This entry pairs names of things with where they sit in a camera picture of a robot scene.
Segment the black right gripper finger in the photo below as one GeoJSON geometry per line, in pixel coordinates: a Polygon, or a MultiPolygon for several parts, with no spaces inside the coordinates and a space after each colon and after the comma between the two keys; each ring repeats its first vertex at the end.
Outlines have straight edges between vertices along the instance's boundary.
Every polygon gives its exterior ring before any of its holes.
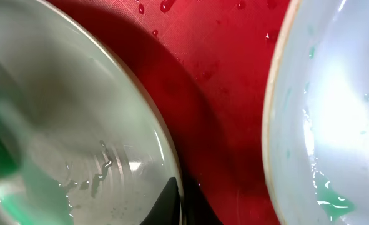
{"type": "Polygon", "coordinates": [[[180,195],[175,177],[170,177],[150,213],[140,225],[179,225],[180,195]]]}

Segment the white plate stained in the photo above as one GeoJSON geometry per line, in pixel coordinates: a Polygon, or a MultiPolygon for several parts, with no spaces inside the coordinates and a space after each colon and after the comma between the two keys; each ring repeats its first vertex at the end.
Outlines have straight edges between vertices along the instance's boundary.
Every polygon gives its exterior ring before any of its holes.
{"type": "Polygon", "coordinates": [[[281,224],[369,224],[369,0],[289,3],[262,160],[281,224]]]}
{"type": "Polygon", "coordinates": [[[46,1],[0,1],[1,118],[21,165],[0,224],[141,224],[171,177],[169,132],[130,69],[46,1]]]}

